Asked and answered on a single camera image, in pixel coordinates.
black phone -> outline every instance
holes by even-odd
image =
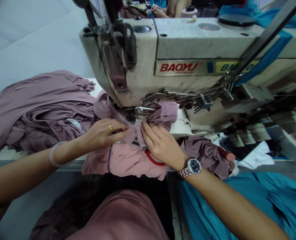
[[[224,139],[220,145],[228,152],[233,153],[236,156],[237,161],[242,161],[252,150],[254,150],[260,142],[254,144],[245,144],[244,147],[235,147],[229,138]]]

brand label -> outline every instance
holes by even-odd
[[[251,69],[254,68],[254,66],[257,65],[259,61],[252,61],[244,70],[243,72],[249,72]],[[238,61],[225,61],[225,62],[216,62],[216,73],[226,73],[227,71],[232,71],[236,65],[238,64]]]
[[[252,61],[243,72],[249,72],[258,62]],[[237,64],[237,59],[156,60],[155,76],[224,75]]]

gold ring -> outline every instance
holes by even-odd
[[[112,133],[114,132],[114,129],[113,129],[112,125],[109,125],[109,129],[110,129],[110,131],[111,131]]]

red scissors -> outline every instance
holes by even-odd
[[[160,167],[164,167],[164,166],[167,165],[167,164],[165,164],[165,163],[158,163],[158,162],[156,162],[155,160],[153,160],[153,158],[150,156],[151,152],[150,152],[148,149],[146,149],[146,150],[144,151],[144,153],[145,153],[146,156],[150,159],[150,161],[152,161],[153,164],[155,164],[155,165],[157,165],[157,166],[160,166]]]

finger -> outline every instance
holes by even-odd
[[[142,123],[142,126],[147,133],[148,137],[153,141],[154,145],[160,142],[160,138],[155,134],[155,132],[151,129],[151,127],[146,123]]]
[[[154,131],[154,133],[160,138],[162,139],[163,137],[165,137],[165,134],[160,130],[160,128],[158,128],[155,124],[153,123],[149,123],[149,126],[151,127],[151,129]]]
[[[141,133],[142,133],[142,137],[147,145],[148,148],[152,148],[154,145],[154,142],[151,140],[151,138],[147,135],[147,133],[145,132],[145,129],[143,128],[143,126],[141,125]]]
[[[104,119],[101,119],[99,121],[97,121],[97,123],[105,123],[107,121],[111,120],[111,118],[104,118]]]
[[[112,126],[113,130],[122,130],[124,131],[126,129],[125,125],[122,122],[117,121],[116,119],[111,119],[110,121],[104,122],[102,127],[106,128],[107,132],[111,132],[109,126]]]
[[[165,129],[164,126],[162,126],[162,125],[158,125],[158,128],[159,128],[160,131],[162,131],[165,135],[168,136],[168,135],[170,134],[170,132],[168,132],[168,130]]]
[[[108,141],[110,144],[115,143],[117,141],[120,141],[121,139],[123,139],[126,135],[128,135],[130,133],[131,129],[128,128],[122,132],[118,132],[115,134],[112,134],[110,136],[108,136]]]

